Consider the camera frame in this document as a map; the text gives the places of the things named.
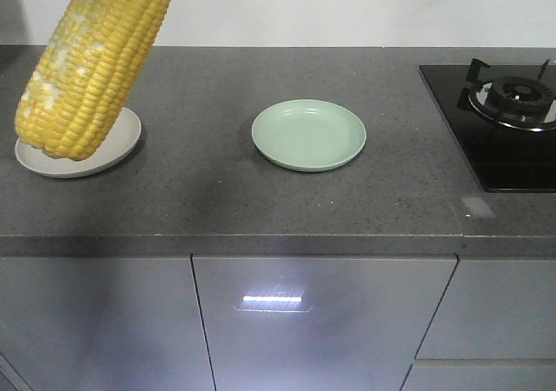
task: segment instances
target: white plate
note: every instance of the white plate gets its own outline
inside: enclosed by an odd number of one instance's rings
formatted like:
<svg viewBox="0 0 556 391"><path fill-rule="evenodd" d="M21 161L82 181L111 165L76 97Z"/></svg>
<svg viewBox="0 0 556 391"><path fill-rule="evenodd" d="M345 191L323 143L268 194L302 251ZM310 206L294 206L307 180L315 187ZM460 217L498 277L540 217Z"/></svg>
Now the white plate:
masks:
<svg viewBox="0 0 556 391"><path fill-rule="evenodd" d="M96 152L82 161L53 159L40 149L17 139L16 158L26 169L52 178L90 176L109 168L125 158L136 146L141 134L141 121L130 109L123 108L114 126Z"/></svg>
<svg viewBox="0 0 556 391"><path fill-rule="evenodd" d="M287 169L327 171L354 159L367 132L348 109L320 100L290 100L265 109L253 121L255 146Z"/></svg>

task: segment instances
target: white wall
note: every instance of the white wall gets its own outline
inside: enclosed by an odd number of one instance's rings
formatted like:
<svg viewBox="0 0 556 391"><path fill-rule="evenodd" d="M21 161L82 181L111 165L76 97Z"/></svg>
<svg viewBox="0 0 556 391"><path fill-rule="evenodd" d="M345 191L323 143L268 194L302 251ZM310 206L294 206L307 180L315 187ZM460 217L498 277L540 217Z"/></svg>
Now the white wall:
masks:
<svg viewBox="0 0 556 391"><path fill-rule="evenodd" d="M0 43L40 44L69 2L0 1ZM157 44L554 47L555 15L556 0L173 0Z"/></svg>

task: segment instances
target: cabinet door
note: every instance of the cabinet door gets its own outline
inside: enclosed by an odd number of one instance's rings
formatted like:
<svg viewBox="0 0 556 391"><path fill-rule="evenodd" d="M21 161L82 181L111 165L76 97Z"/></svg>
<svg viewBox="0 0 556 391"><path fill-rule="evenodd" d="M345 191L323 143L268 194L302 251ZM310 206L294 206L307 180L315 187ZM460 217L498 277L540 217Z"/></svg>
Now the cabinet door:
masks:
<svg viewBox="0 0 556 391"><path fill-rule="evenodd" d="M462 260L423 359L556 359L556 261Z"/></svg>
<svg viewBox="0 0 556 391"><path fill-rule="evenodd" d="M0 323L35 391L214 389L189 259L2 259Z"/></svg>
<svg viewBox="0 0 556 391"><path fill-rule="evenodd" d="M195 258L218 391L398 390L453 266Z"/></svg>
<svg viewBox="0 0 556 391"><path fill-rule="evenodd" d="M453 365L414 367L402 391L548 391L556 365Z"/></svg>

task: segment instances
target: kitchen counter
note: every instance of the kitchen counter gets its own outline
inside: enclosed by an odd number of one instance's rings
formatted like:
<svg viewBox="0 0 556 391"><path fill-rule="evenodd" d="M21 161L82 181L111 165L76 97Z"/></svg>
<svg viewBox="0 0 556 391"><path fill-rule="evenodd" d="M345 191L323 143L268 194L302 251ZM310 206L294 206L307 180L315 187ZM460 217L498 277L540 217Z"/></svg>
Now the kitchen counter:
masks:
<svg viewBox="0 0 556 391"><path fill-rule="evenodd" d="M127 103L144 127L136 150L75 180L14 157L41 52L0 47L0 255L556 255L556 195L484 192L418 71L556 50L156 47ZM295 98L357 114L361 154L318 174L263 158L253 119Z"/></svg>

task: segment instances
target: corn cob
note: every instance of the corn cob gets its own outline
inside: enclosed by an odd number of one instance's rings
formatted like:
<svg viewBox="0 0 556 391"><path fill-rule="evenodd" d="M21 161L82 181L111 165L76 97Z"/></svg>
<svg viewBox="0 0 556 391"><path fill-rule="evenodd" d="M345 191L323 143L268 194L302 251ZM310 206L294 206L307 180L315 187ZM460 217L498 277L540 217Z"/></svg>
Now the corn cob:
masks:
<svg viewBox="0 0 556 391"><path fill-rule="evenodd" d="M71 0L16 112L23 142L81 161L103 142L144 65L170 0Z"/></svg>

